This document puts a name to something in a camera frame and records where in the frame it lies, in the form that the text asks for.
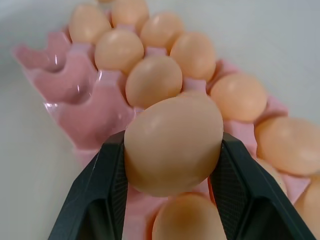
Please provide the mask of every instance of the egg tray cup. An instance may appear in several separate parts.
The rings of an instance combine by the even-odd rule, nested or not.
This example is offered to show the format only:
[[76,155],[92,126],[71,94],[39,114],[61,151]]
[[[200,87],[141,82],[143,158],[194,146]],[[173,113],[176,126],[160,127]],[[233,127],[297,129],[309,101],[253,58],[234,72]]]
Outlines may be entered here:
[[[134,31],[131,26],[119,25]],[[25,76],[44,99],[46,110],[74,145],[75,154],[85,167],[108,137],[126,129],[141,109],[129,106],[125,96],[127,77],[120,71],[99,70],[94,63],[95,47],[73,43],[68,29],[50,32],[47,47],[34,50],[22,44],[13,55],[22,66]],[[167,55],[163,48],[147,47],[145,56]],[[183,79],[182,91],[209,92],[222,77],[240,70],[221,59],[210,82]],[[275,97],[269,96],[263,114],[254,123],[224,121],[224,131],[241,140],[256,159],[255,126],[277,116],[287,116],[288,109]],[[308,177],[280,173],[292,204],[310,184]],[[210,197],[207,180],[192,192]],[[151,197],[128,186],[124,235],[143,239],[157,209],[168,198]]]

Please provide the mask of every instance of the white surface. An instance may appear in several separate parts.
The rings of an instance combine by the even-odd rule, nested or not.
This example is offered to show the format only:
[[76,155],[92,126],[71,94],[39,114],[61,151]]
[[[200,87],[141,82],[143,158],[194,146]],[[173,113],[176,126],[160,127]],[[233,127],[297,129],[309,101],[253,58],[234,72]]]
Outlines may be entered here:
[[[9,50],[45,45],[79,0],[0,1],[0,239],[45,240],[80,172]],[[319,0],[149,0],[206,32],[220,57],[256,74],[291,115],[320,124]]]

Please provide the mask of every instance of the egg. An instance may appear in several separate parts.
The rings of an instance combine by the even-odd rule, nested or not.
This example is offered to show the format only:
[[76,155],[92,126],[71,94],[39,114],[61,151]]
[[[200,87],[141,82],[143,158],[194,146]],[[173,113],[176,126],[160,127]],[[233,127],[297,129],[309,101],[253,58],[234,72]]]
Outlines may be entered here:
[[279,116],[256,126],[257,156],[274,168],[308,176],[320,171],[320,127],[297,117]]
[[257,159],[257,163],[263,167],[264,170],[266,170],[273,178],[274,180],[278,183],[279,187],[282,189],[285,195],[287,195],[287,188],[285,185],[284,180],[282,179],[281,175],[279,172],[277,172],[276,169],[274,169],[268,162],[262,160],[262,159]]
[[150,56],[130,72],[125,94],[131,106],[146,109],[177,96],[181,88],[182,72],[179,65],[168,56]]
[[320,176],[313,177],[311,184],[294,204],[296,211],[313,233],[320,239]]
[[179,64],[184,77],[206,80],[216,68],[216,52],[211,40],[200,32],[186,32],[174,43],[170,57]]
[[112,29],[96,44],[94,60],[100,70],[120,70],[129,74],[144,54],[144,46],[135,33]]
[[159,211],[152,240],[226,240],[216,206],[197,194],[182,194]]
[[149,9],[145,0],[115,0],[112,8],[112,23],[132,25],[139,33],[149,18]]
[[268,95],[252,75],[234,73],[221,78],[210,91],[224,120],[252,123],[266,109]]
[[111,25],[97,6],[80,4],[71,15],[68,28],[74,43],[96,44],[105,32],[111,30]]
[[172,12],[161,12],[146,21],[140,38],[145,47],[165,48],[168,53],[184,32],[184,23]]
[[128,182],[154,197],[188,192],[215,169],[222,137],[221,114],[205,94],[160,101],[125,131]]

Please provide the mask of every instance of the white background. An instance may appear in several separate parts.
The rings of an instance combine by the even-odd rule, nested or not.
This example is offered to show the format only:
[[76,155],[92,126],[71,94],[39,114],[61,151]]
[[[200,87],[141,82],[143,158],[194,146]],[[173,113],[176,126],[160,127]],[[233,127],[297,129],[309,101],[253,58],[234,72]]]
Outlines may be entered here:
[[[0,239],[45,240],[81,171],[71,144],[13,62],[44,47],[79,0],[0,0]],[[292,116],[320,124],[319,0],[149,0],[206,32],[220,57],[256,74]]]

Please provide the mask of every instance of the black tongs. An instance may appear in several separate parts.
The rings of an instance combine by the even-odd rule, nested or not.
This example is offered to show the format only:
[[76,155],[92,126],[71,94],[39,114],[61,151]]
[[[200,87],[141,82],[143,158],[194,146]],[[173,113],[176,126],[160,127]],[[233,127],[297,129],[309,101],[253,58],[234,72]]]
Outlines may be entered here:
[[[124,133],[111,136],[75,179],[49,240],[122,239]],[[228,240],[316,240],[274,178],[227,133],[209,179]]]

